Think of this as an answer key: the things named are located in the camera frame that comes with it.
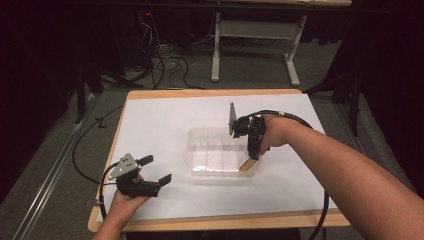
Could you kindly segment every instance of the dark background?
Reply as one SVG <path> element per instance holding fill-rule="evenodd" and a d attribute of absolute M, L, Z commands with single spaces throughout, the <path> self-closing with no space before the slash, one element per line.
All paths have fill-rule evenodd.
<path fill-rule="evenodd" d="M 415 9 L 419 4 L 381 0 L 353 3 L 355 7 L 384 7 L 387 14 L 311 17 L 302 41 L 318 38 L 326 44 L 344 39 L 327 80 L 347 71 L 354 60 L 366 60 L 361 66 L 362 93 L 396 158 L 423 197 L 424 30 L 420 26 L 424 19 Z M 189 34 L 203 36 L 210 24 L 210 16 L 199 13 L 153 14 L 161 37 L 186 49 L 190 48 Z M 122 73 L 131 56 L 116 39 L 133 34 L 134 26 L 112 24 L 117 23 L 117 16 L 122 20 L 119 14 L 99 9 L 76 11 L 51 0 L 1 3 L 0 15 L 2 200 L 48 128 L 66 111 L 80 64 L 94 61 Z"/>

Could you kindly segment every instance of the gray carpet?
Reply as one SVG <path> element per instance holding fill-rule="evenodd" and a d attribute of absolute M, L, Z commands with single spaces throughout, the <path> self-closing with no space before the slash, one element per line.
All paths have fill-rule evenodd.
<path fill-rule="evenodd" d="M 193 48 L 190 52 L 177 49 L 167 54 L 186 58 L 189 66 L 186 80 L 191 85 L 207 89 L 291 88 L 281 58 L 282 49 L 288 46 L 287 42 L 281 42 L 266 47 L 247 46 L 236 53 L 222 52 L 219 83 L 210 82 L 211 49 Z M 227 51 L 237 48 L 233 44 L 225 46 Z M 337 48 L 337 44 L 320 46 L 317 42 L 299 46 L 295 65 L 301 82 L 301 90 L 323 80 Z M 173 74 L 169 80 L 170 72 L 166 72 L 159 87 L 184 87 L 183 73 L 183 71 L 179 71 Z M 128 71 L 129 76 L 134 74 L 136 73 Z M 160 71 L 156 69 L 154 74 L 157 81 Z M 151 77 L 147 77 L 140 83 L 145 84 L 146 88 L 153 86 Z M 81 127 L 80 133 L 87 129 L 95 121 L 95 118 L 122 105 L 128 91 L 129 89 L 106 85 L 105 92 L 91 101 L 93 107 Z M 359 138 L 352 138 L 346 128 L 346 120 L 341 110 L 345 106 L 333 105 L 328 96 L 329 93 L 322 93 L 320 96 L 312 98 L 314 108 L 326 133 L 352 147 L 358 147 L 359 143 L 360 148 L 363 147 L 367 155 L 411 187 L 375 123 L 366 100 L 361 97 L 361 112 L 358 119 Z M 22 229 L 19 228 L 20 223 L 60 155 L 68 136 L 78 127 L 74 123 L 77 118 L 76 96 L 69 100 L 69 106 L 69 110 L 46 134 L 33 160 L 0 206 L 0 239 L 12 239 L 16 231 Z M 119 110 L 104 120 L 103 125 L 107 126 L 106 128 L 95 126 L 84 136 L 76 149 L 75 157 L 79 168 L 92 178 L 100 180 L 120 113 Z M 87 229 L 87 222 L 91 212 L 90 204 L 96 195 L 97 185 L 85 180 L 75 171 L 71 152 L 65 156 L 65 165 L 57 184 L 51 192 L 47 193 L 48 201 L 44 207 L 41 207 L 42 211 L 35 216 L 34 225 L 30 226 L 25 235 L 28 239 L 90 239 L 93 236 L 93 233 Z M 302 239 L 307 239 L 312 230 L 301 229 Z M 362 237 L 354 227 L 350 226 L 328 228 L 327 239 L 362 239 Z"/>

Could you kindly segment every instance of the white tabletop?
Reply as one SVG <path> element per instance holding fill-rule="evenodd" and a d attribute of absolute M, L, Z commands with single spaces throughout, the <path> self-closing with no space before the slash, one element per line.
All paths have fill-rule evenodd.
<path fill-rule="evenodd" d="M 117 162 L 126 153 L 134 158 L 153 155 L 143 167 L 148 181 L 172 173 L 172 182 L 150 199 L 134 220 L 181 219 L 256 213 L 320 210 L 323 188 L 289 146 L 271 148 L 251 178 L 208 179 L 193 176 L 186 163 L 188 131 L 228 124 L 229 103 L 237 116 L 258 110 L 295 114 L 314 129 L 322 126 L 307 95 L 248 95 L 127 100 L 112 153 Z M 106 209 L 114 185 L 105 187 Z M 336 208 L 330 201 L 330 209 Z"/>

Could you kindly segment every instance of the transparent plastic box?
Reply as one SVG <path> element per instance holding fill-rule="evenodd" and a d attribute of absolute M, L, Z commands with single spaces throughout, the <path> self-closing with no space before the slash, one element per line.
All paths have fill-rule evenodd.
<path fill-rule="evenodd" d="M 261 159 L 247 171 L 239 171 L 248 159 L 247 136 L 233 139 L 225 127 L 193 128 L 188 133 L 187 164 L 193 175 L 251 177 Z"/>

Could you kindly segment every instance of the human arm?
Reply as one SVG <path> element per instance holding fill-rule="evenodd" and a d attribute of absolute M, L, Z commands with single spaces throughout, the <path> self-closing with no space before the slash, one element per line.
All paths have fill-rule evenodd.
<path fill-rule="evenodd" d="M 131 198 L 116 190 L 109 213 L 94 235 L 93 240 L 119 239 L 122 229 L 124 229 L 137 209 L 147 200 L 149 200 L 149 197 Z"/>
<path fill-rule="evenodd" d="M 424 236 L 424 201 L 374 161 L 300 123 L 265 116 L 261 153 L 289 144 L 367 239 Z"/>

